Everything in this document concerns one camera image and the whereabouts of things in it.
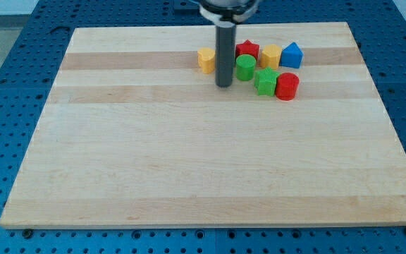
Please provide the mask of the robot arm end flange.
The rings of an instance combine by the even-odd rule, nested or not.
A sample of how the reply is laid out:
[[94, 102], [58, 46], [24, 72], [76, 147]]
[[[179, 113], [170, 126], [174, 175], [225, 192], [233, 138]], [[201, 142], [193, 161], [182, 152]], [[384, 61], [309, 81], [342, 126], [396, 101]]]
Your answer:
[[253, 16], [261, 0], [200, 0], [200, 14], [214, 25], [243, 23]]

